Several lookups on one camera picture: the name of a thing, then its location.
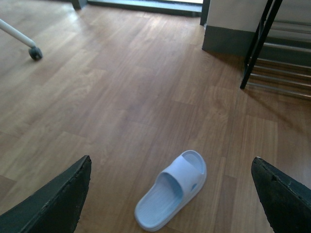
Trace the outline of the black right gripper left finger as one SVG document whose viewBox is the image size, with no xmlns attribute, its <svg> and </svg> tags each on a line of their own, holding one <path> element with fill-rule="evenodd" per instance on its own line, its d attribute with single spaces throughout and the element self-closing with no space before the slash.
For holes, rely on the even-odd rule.
<svg viewBox="0 0 311 233">
<path fill-rule="evenodd" d="M 91 158 L 83 156 L 0 216 L 2 233 L 72 233 L 89 190 Z"/>
</svg>

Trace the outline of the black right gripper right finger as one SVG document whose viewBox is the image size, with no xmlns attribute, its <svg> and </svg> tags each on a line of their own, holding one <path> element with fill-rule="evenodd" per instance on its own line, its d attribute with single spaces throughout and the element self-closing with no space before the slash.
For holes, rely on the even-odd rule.
<svg viewBox="0 0 311 233">
<path fill-rule="evenodd" d="M 311 190 L 260 157 L 251 174 L 267 220 L 276 233 L 311 231 Z"/>
</svg>

